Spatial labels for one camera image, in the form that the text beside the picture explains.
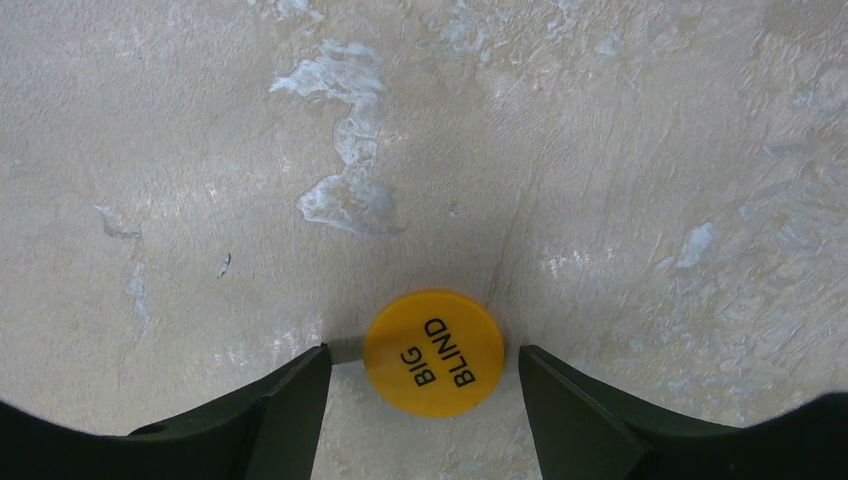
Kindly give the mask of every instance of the textured gray surface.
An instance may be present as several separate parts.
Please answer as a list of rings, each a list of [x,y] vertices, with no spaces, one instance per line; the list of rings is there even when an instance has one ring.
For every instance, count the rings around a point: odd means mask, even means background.
[[[342,365],[315,478],[537,478],[522,342],[734,425],[848,389],[846,16],[3,2],[0,396],[126,433],[425,287],[496,316],[501,386],[418,419]]]

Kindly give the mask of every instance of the white paint smudge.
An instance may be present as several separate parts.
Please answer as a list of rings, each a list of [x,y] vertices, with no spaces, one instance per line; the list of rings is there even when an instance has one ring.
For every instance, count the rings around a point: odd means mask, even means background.
[[[545,25],[545,39],[558,44],[572,37],[580,18],[578,6],[573,0],[518,2],[506,8],[494,3],[456,0],[449,19],[431,19],[428,22],[430,31],[437,33],[441,41],[419,42],[418,46],[448,56],[477,54],[480,63],[485,65],[500,47],[514,48],[515,38],[510,32],[519,22],[535,23],[539,18],[549,19]]]
[[[264,0],[262,4],[262,18],[267,18],[271,13],[277,20],[296,15],[309,15],[316,22],[324,20],[324,14],[309,5],[309,0]],[[247,0],[248,5],[256,5],[257,0]]]
[[[136,333],[134,338],[134,341],[138,343],[150,329],[150,312],[147,311],[147,305],[145,305],[144,303],[147,299],[147,292],[145,292],[144,290],[143,263],[138,262],[135,264],[132,279],[127,285],[125,291],[129,295],[135,297],[134,310],[136,315],[140,316],[142,319],[141,329],[138,331],[138,333]]]
[[[677,268],[691,268],[701,261],[701,255],[713,242],[713,224],[707,222],[689,232],[689,239],[680,252]]]
[[[301,61],[288,77],[279,77],[270,91],[287,90],[300,96],[323,94],[351,105],[333,132],[333,144],[344,162],[341,173],[318,181],[297,202],[307,221],[362,235],[396,235],[392,189],[371,180],[376,166],[377,134],[387,90],[380,78],[382,58],[373,49],[353,42],[326,40],[321,54]]]

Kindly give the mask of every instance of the yellow button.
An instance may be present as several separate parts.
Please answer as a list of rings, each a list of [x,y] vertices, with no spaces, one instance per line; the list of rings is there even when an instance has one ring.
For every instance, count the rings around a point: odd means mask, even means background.
[[[365,371],[387,402],[425,417],[458,415],[497,386],[504,344],[474,300],[425,290],[395,300],[365,338]]]

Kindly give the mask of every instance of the stain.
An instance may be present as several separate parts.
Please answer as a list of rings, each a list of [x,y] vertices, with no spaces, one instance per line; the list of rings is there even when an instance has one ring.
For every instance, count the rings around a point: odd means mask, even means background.
[[[122,224],[122,219],[116,215],[111,207],[95,205],[103,217],[103,233],[118,240],[137,240],[141,238],[141,227],[129,229]]]
[[[701,256],[713,243],[713,224],[707,222],[689,232],[689,238],[680,257],[677,260],[677,268],[692,268],[701,262]]]

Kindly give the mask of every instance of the scratch mark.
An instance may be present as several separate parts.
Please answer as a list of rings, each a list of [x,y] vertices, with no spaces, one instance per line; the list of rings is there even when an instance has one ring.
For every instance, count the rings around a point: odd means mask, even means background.
[[[218,274],[218,278],[223,277],[224,274],[227,273],[227,270],[230,269],[230,262],[232,260],[233,260],[232,254],[228,253],[227,258],[224,259],[224,264],[221,265],[221,272]]]
[[[135,334],[133,341],[138,344],[139,341],[144,337],[147,331],[150,329],[150,312],[147,310],[147,305],[145,305],[145,300],[147,299],[147,292],[144,290],[144,264],[138,262],[135,264],[135,269],[133,270],[132,280],[127,285],[125,291],[135,297],[135,305],[134,310],[136,315],[140,316],[142,319],[141,329]]]

